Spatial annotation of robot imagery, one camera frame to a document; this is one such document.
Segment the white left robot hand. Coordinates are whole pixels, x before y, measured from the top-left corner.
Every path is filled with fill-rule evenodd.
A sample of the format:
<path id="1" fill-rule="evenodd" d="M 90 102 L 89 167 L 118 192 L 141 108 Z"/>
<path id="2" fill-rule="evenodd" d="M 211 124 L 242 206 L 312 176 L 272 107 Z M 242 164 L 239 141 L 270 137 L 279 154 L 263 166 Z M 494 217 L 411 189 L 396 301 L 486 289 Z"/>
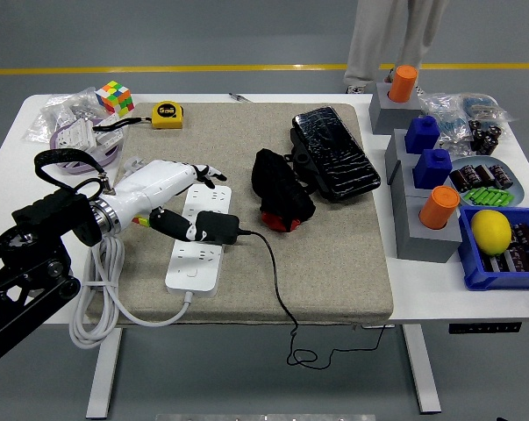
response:
<path id="1" fill-rule="evenodd" d="M 208 165 L 191 165 L 175 161 L 155 160 L 128 175 L 114 188 L 113 195 L 102 194 L 98 201 L 109 208 L 109 234 L 117 234 L 127 228 L 138 216 L 148 219 L 149 226 L 173 239 L 184 242 L 207 241 L 208 230 L 163 205 L 187 190 L 195 182 L 215 187 L 214 178 L 226 179 L 219 170 Z"/>

